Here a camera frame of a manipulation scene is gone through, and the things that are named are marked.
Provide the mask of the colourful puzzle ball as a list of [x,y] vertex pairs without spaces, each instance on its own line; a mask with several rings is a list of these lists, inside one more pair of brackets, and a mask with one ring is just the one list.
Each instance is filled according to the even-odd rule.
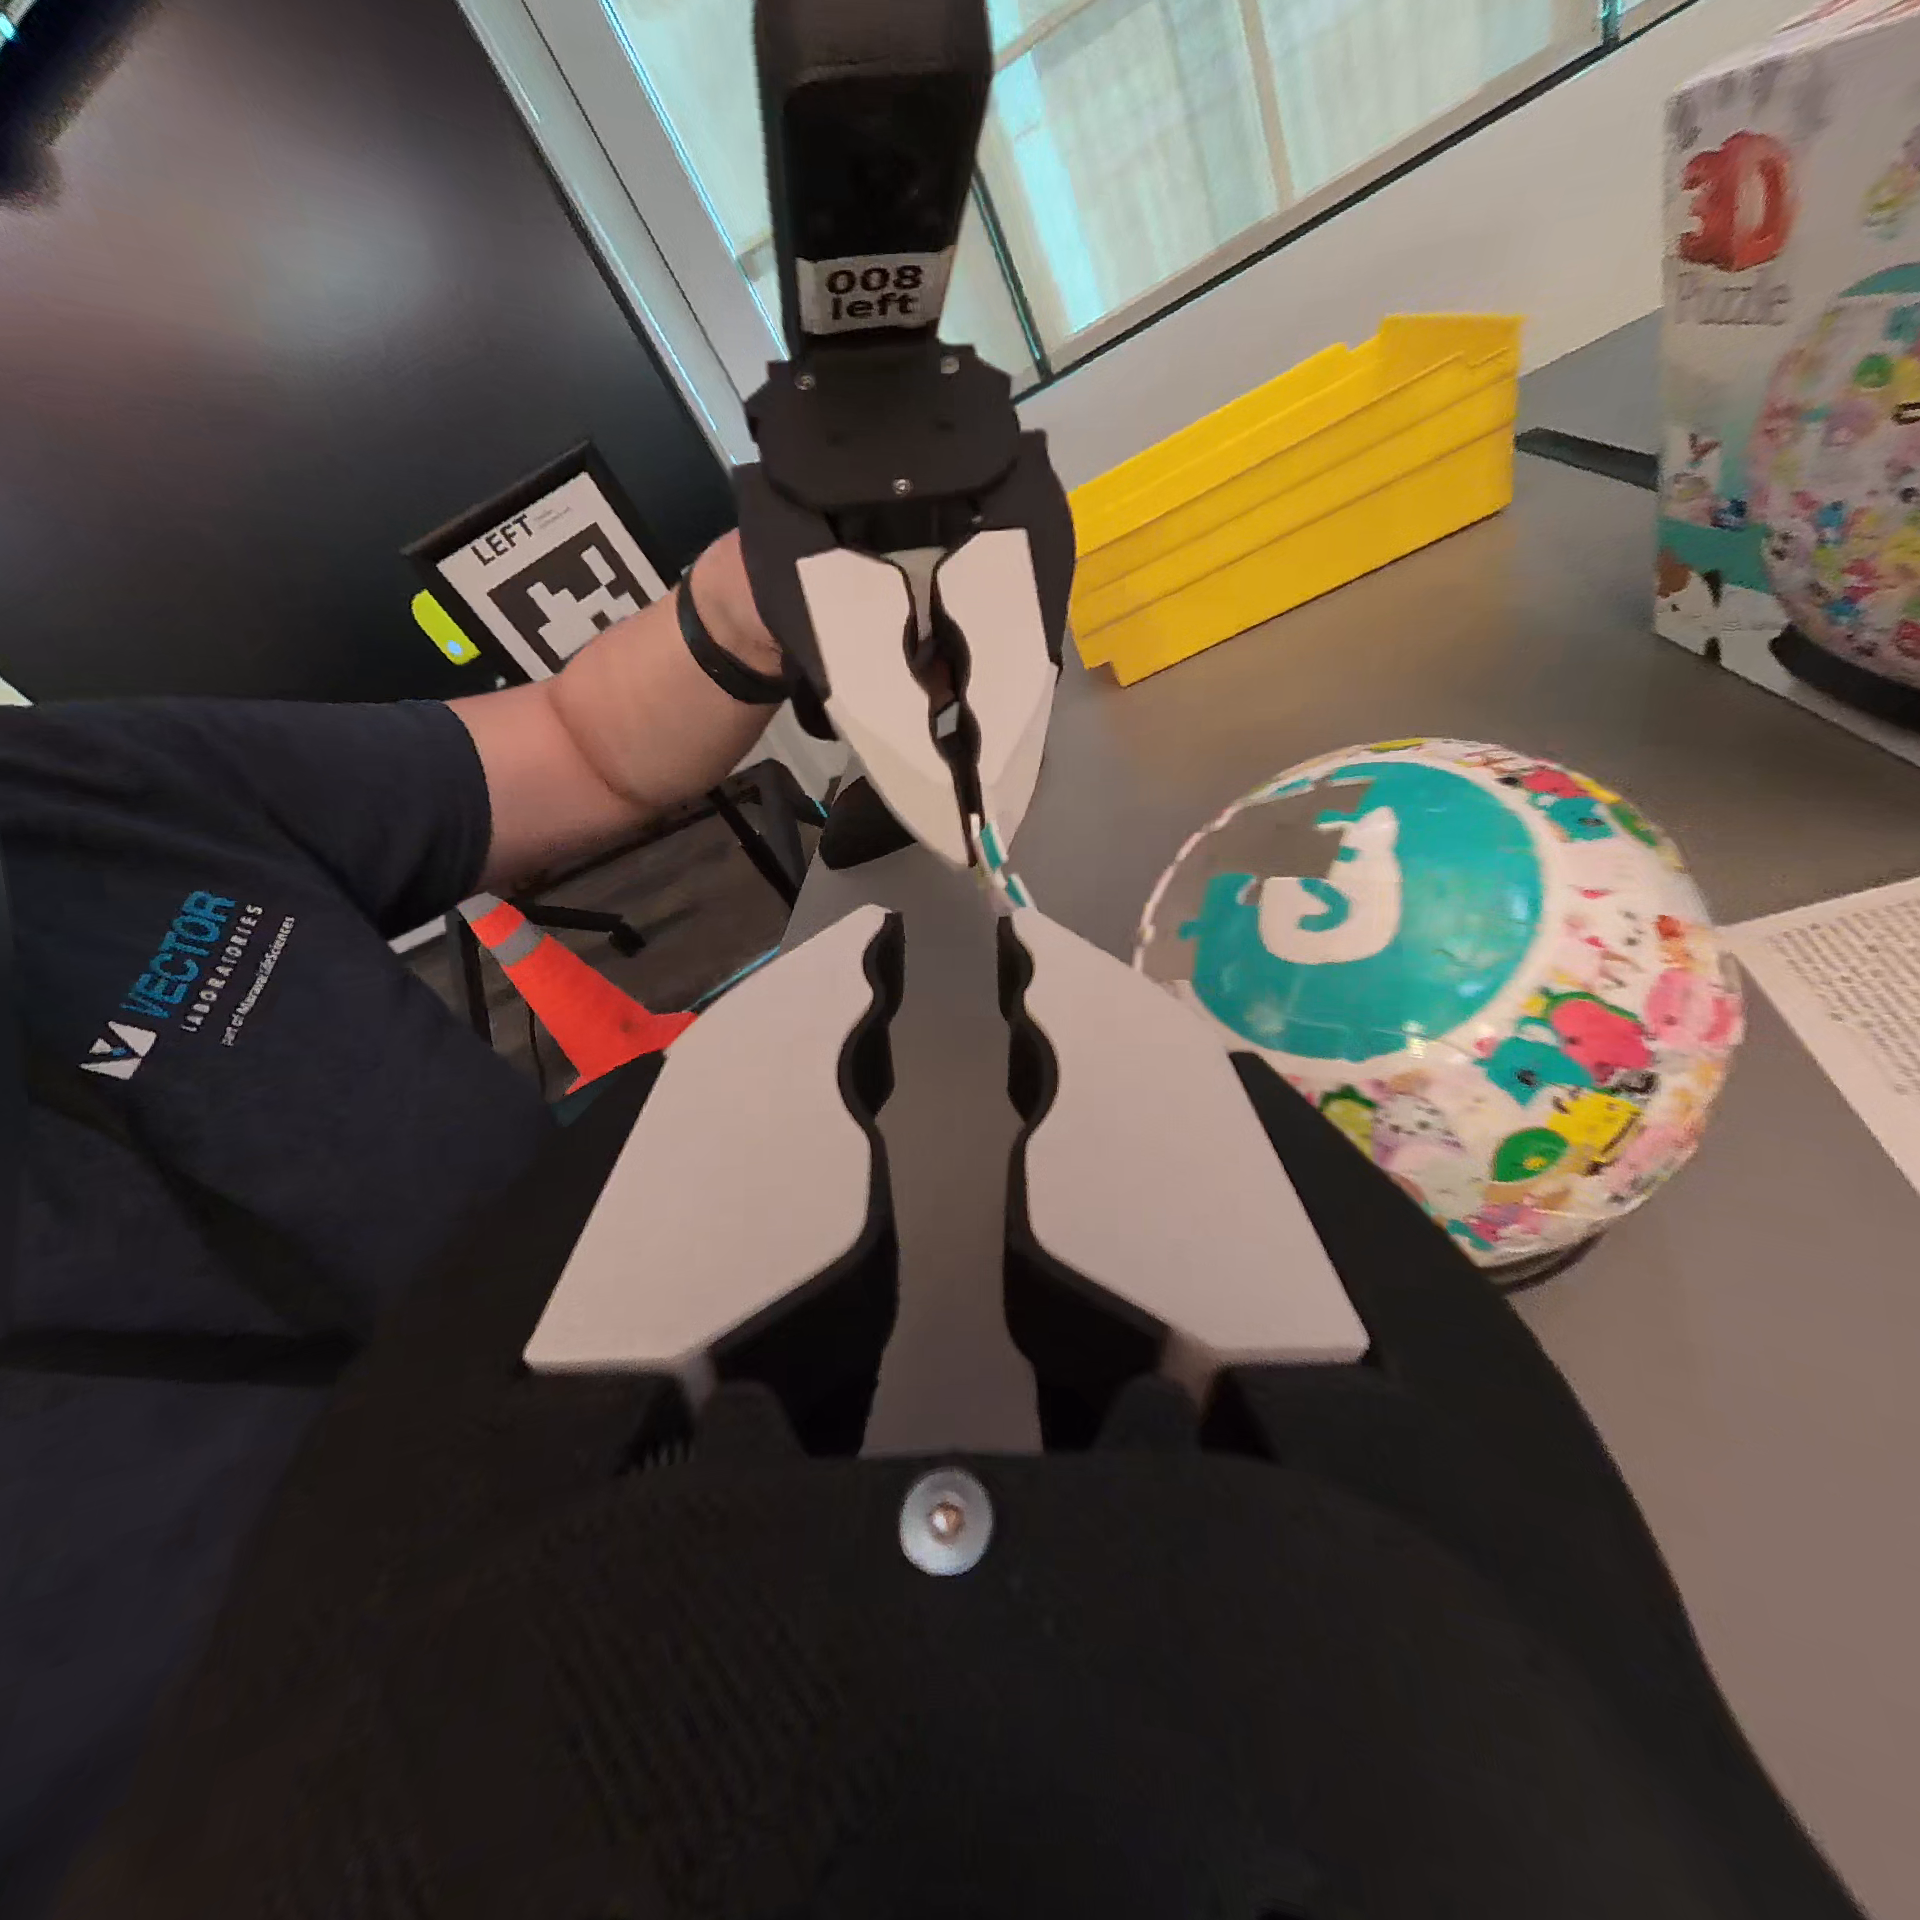
[[1610,1230],[1693,1158],[1744,994],[1680,846],[1557,758],[1324,754],[1196,831],[1135,968],[1470,1259]]

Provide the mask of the orange traffic cone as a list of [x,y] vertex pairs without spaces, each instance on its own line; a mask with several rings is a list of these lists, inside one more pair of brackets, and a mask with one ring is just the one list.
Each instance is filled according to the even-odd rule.
[[528,909],[501,896],[463,900],[457,926],[492,955],[526,1013],[557,1046],[570,1070],[566,1095],[668,1051],[696,1021],[695,1013],[646,1008],[566,948]]

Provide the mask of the black chair base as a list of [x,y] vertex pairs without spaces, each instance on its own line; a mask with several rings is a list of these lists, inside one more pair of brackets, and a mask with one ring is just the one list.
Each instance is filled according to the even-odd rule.
[[804,878],[800,829],[823,824],[824,808],[778,758],[750,763],[692,803],[670,807],[650,823],[626,831],[607,847],[526,872],[512,898],[518,911],[544,931],[580,931],[600,939],[614,955],[636,958],[646,941],[631,918],[607,907],[565,904],[560,893],[588,875],[613,868],[679,831],[706,823],[720,823],[730,835],[751,871],[785,904],[797,902]]

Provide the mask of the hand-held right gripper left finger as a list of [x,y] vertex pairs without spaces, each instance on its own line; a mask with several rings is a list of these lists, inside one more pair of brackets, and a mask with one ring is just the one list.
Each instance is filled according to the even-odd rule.
[[770,1390],[864,1419],[895,1327],[879,1115],[905,926],[862,904],[734,989],[663,1055],[521,1359],[655,1376],[690,1404]]

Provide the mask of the black framed marker sign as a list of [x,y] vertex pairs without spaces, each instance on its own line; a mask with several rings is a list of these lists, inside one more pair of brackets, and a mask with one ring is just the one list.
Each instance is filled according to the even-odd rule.
[[664,599],[648,524],[599,446],[576,442],[402,549],[501,686],[549,680],[597,635]]

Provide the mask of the yellow plastic bin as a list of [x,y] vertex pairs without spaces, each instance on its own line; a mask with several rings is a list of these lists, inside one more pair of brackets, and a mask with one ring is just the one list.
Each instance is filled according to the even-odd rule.
[[1140,683],[1502,515],[1521,328],[1385,317],[1070,491],[1084,668]]

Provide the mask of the person's left forearm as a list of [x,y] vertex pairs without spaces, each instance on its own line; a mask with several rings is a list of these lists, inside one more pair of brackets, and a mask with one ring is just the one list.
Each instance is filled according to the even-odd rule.
[[696,659],[686,613],[730,680],[776,680],[778,651],[758,622],[702,611],[684,582],[557,677],[450,704],[486,791],[484,893],[613,847],[724,782],[761,743],[776,706],[735,696]]

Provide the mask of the colourful puzzle box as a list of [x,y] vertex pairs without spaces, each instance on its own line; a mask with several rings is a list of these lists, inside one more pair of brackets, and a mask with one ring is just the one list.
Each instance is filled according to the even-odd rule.
[[1653,630],[1917,758],[1917,4],[1818,4],[1663,118]]

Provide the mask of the white paper sheet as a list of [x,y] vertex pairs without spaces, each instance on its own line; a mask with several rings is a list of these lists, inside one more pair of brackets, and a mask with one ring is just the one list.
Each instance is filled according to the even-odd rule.
[[1917,1187],[1917,879],[1744,920],[1722,941]]

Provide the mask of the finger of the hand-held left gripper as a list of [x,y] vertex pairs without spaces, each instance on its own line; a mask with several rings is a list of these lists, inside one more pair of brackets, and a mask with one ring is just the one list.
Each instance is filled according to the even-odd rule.
[[922,847],[983,871],[990,727],[970,701],[974,659],[960,620],[974,560],[974,549],[960,547],[933,570],[933,659],[951,680],[943,704],[917,668],[919,604],[901,564],[833,547],[801,558],[797,582],[823,704],[870,787]]
[[1021,531],[980,532],[933,574],[951,699],[933,722],[935,794],[949,812],[937,813],[927,846],[956,868],[974,862],[970,823],[993,827],[1010,847],[1040,784],[1060,670],[1031,549]]

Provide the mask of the black wristband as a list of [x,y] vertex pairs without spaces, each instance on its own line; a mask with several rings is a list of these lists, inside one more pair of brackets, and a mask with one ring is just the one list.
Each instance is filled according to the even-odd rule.
[[681,574],[673,588],[679,635],[688,650],[690,661],[720,687],[734,704],[753,708],[776,708],[788,699],[788,683],[783,670],[761,671],[738,661],[709,630],[692,589],[690,566]]

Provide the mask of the glass window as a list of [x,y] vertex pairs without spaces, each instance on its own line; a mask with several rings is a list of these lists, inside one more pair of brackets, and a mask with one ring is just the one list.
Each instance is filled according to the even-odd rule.
[[[458,4],[720,459],[782,350],[751,4]],[[1389,315],[1660,302],[1663,96],[1774,4],[990,4],[943,336],[1076,485]]]

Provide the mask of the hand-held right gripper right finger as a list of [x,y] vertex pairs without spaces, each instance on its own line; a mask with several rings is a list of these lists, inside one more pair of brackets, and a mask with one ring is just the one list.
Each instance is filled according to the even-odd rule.
[[1017,1134],[1004,1317],[1045,1408],[1142,1376],[1206,1406],[1221,1373],[1350,1365],[1369,1334],[1226,1050],[1116,955],[998,920]]

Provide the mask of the black ball stand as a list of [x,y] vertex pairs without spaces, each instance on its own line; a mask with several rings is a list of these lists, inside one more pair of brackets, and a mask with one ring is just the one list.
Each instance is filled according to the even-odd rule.
[[1549,1280],[1564,1277],[1582,1259],[1591,1258],[1602,1244],[1605,1230],[1583,1231],[1553,1246],[1542,1246],[1524,1253],[1502,1255],[1500,1259],[1473,1259],[1478,1276],[1487,1287],[1503,1295],[1518,1295],[1535,1288]]

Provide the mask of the person's left hand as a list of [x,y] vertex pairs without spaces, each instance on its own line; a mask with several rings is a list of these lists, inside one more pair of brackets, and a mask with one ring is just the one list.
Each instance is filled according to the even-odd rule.
[[724,654],[753,677],[782,677],[783,650],[756,608],[738,527],[713,539],[692,562],[686,597]]

